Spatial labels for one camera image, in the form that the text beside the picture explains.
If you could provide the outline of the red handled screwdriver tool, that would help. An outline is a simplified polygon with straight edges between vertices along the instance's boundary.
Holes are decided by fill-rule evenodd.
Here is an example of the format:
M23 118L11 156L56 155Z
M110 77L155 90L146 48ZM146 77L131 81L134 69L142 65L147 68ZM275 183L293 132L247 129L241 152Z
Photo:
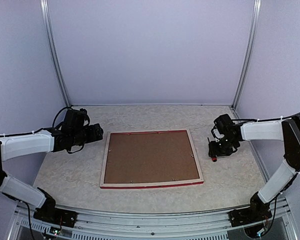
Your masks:
M208 156L211 158L213 162L217 161L217 153L218 153L218 144L215 140L210 141L208 140Z

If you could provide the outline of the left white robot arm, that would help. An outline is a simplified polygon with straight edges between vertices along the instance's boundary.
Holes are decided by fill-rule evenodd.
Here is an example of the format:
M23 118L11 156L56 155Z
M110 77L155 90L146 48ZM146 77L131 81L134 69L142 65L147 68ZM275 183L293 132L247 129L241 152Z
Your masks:
M39 210L47 221L53 223L60 218L55 199L45 190L36 188L4 170L4 163L35 155L66 152L75 154L90 143L103 139L104 130L99 123L91 123L84 108L64 107L63 120L57 122L55 115L50 127L37 130L0 134L0 193L14 200L24 202Z

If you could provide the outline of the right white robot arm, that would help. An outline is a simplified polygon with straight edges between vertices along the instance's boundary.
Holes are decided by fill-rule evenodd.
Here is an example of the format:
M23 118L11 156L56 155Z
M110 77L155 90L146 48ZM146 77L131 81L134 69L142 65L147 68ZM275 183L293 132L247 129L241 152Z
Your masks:
M215 160L238 151L248 142L268 173L266 184L256 198L270 203L300 173L300 113L272 119L233 119L218 116L211 129L213 140L208 155Z

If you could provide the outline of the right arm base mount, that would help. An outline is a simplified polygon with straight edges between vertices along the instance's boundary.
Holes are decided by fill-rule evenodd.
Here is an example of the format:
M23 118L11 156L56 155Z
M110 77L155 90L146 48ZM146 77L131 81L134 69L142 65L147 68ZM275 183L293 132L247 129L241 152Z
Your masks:
M232 227L256 223L271 218L270 204L264 203L256 192L251 198L249 207L234 209L228 213Z

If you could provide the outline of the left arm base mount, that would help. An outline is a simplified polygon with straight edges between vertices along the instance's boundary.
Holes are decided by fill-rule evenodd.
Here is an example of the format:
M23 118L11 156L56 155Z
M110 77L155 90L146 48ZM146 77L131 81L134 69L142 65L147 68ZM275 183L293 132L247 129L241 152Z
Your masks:
M46 197L41 207L36 207L33 218L61 227L74 228L78 213L56 207L55 199L41 188L37 188Z

